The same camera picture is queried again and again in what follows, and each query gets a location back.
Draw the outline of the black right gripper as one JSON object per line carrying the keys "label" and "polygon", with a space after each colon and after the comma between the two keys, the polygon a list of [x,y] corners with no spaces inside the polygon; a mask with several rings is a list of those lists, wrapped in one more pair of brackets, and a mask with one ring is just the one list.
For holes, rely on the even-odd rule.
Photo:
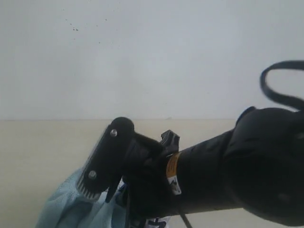
{"label": "black right gripper", "polygon": [[234,209],[223,178],[233,130],[184,150],[166,131],[160,142],[137,136],[128,147],[123,180],[130,213],[144,219]]}

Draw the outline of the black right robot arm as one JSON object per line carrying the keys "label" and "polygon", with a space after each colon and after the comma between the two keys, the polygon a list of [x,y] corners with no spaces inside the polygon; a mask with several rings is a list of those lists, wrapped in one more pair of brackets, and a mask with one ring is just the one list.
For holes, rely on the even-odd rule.
{"label": "black right robot arm", "polygon": [[145,218],[243,208],[304,223],[303,112],[247,109],[219,136],[147,162],[129,178],[130,212]]}

